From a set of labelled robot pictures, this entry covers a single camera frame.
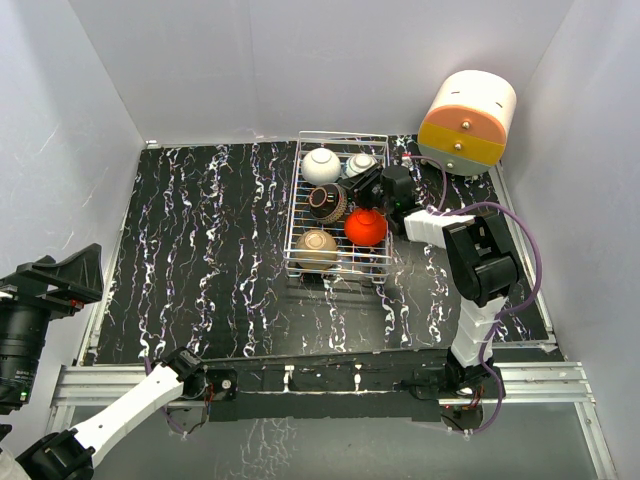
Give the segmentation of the blue floral porcelain bowl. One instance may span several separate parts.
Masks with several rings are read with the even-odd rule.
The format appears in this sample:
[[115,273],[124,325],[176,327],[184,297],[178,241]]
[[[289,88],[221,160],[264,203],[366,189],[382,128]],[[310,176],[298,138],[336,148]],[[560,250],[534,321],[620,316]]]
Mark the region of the blue floral porcelain bowl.
[[366,153],[353,154],[345,162],[343,177],[351,178],[357,176],[377,164],[377,159],[372,155]]

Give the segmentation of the tan bowl with brown rim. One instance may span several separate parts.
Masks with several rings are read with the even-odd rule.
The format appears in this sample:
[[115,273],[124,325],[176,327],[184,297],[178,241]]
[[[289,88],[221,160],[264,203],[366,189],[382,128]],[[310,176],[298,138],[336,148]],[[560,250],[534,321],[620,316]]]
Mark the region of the tan bowl with brown rim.
[[337,183],[319,185],[308,196],[310,214],[320,224],[339,221],[346,213],[347,201],[345,189]]

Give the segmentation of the white bowl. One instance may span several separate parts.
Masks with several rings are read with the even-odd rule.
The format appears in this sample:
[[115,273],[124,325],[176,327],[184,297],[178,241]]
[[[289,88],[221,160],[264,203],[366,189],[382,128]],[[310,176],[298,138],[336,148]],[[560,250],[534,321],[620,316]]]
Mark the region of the white bowl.
[[341,175],[341,162],[333,151],[316,148],[303,157],[301,173],[313,185],[333,183]]

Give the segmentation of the red bowl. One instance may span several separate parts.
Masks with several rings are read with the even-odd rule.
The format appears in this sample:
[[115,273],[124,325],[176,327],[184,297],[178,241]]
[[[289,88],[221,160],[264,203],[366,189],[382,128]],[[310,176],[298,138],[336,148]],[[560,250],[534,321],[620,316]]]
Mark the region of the red bowl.
[[387,234],[387,221],[376,210],[356,208],[344,224],[346,237],[358,246],[375,246]]

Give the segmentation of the black bowl with beige outside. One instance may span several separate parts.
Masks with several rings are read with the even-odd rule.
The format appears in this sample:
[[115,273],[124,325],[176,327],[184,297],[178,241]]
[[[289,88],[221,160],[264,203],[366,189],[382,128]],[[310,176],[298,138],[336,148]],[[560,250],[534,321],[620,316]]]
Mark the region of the black bowl with beige outside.
[[337,250],[337,243],[329,233],[312,229],[297,240],[294,255],[303,269],[326,270],[338,260]]

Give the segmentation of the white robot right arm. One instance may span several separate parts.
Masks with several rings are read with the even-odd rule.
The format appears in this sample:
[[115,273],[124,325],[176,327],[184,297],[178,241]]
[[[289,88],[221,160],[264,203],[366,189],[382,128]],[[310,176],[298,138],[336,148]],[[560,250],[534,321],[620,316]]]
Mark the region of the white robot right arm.
[[416,199],[409,169],[398,165],[373,166],[339,185],[357,206],[381,213],[393,232],[444,249],[461,296],[456,334],[444,363],[415,371],[401,388],[417,398],[444,392],[466,397],[478,391],[496,373],[492,343],[497,315],[522,270],[500,216],[425,208]]

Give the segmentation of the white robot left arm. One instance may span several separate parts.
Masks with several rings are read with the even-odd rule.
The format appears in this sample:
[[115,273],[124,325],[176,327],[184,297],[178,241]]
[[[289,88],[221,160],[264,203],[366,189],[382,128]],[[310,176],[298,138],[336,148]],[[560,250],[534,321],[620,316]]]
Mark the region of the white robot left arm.
[[[103,296],[102,248],[91,244],[62,261],[45,256],[1,280],[1,412],[31,396],[49,324],[71,317]],[[100,413],[46,435],[18,456],[1,452],[4,479],[90,479],[106,454],[149,416],[206,387],[203,362],[181,347],[159,361],[135,387]]]

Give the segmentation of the round mini drawer cabinet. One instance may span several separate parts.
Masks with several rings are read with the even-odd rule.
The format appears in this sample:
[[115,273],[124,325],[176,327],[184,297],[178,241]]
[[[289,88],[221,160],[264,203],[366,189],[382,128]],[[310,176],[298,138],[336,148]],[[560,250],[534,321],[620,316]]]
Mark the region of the round mini drawer cabinet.
[[516,92],[504,78],[456,72],[443,82],[420,125],[419,151],[450,174],[483,174],[505,151],[516,105]]

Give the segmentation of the aluminium frame rail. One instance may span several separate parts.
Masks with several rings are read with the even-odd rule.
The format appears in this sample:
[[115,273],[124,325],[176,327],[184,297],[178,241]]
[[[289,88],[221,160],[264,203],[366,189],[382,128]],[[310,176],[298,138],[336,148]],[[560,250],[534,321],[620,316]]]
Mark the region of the aluminium frame rail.
[[[579,362],[500,363],[504,404],[572,403],[599,479],[618,477],[595,412],[595,399]],[[65,429],[77,407],[103,407],[144,377],[142,365],[62,367],[45,431]]]

